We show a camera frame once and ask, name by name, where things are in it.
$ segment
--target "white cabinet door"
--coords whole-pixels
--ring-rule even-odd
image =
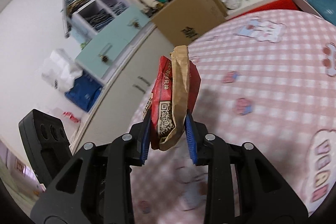
[[[146,82],[152,84],[157,77],[160,57],[162,55],[169,57],[173,49],[172,43],[158,29],[155,29],[129,61],[124,71],[133,79],[133,84],[147,90]]]
[[[78,146],[86,142],[103,145],[126,133],[143,93],[134,88],[133,81],[122,72],[94,114]]]

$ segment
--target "silver screw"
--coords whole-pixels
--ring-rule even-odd
[[[91,148],[93,148],[93,143],[86,143],[86,144],[84,145],[84,149],[85,149],[85,150],[90,150]]]
[[[132,135],[131,134],[125,134],[125,135],[123,135],[122,138],[123,138],[124,141],[129,141],[129,140],[132,139]]]
[[[244,147],[247,150],[252,150],[254,148],[254,145],[252,143],[245,143]]]
[[[213,141],[215,139],[215,135],[213,135],[213,134],[207,134],[207,135],[205,135],[205,138],[208,141]]]

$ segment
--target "red fabric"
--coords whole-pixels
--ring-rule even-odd
[[[259,12],[259,11],[265,11],[265,10],[299,10],[299,9],[292,0],[277,0],[271,3],[267,3],[258,8],[252,9],[239,16],[243,16],[246,14],[251,14],[251,13]]]

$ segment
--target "mint green drawer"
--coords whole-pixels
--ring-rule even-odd
[[[129,41],[114,34],[113,21],[99,32],[76,57],[76,61],[98,78],[102,78]],[[108,61],[102,61],[106,55]]]
[[[138,28],[132,25],[133,21],[138,22]],[[115,35],[130,42],[148,22],[149,18],[137,7],[131,5],[111,22],[111,28]]]

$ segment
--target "pink checkered bedding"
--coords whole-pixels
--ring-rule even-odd
[[[329,22],[268,10],[226,22],[189,46],[202,79],[194,120],[228,143],[254,143],[310,214],[336,182],[335,45]],[[131,125],[142,121],[148,97]],[[150,150],[131,173],[136,223],[203,223],[206,185],[207,168],[192,165],[185,137],[168,151]]]

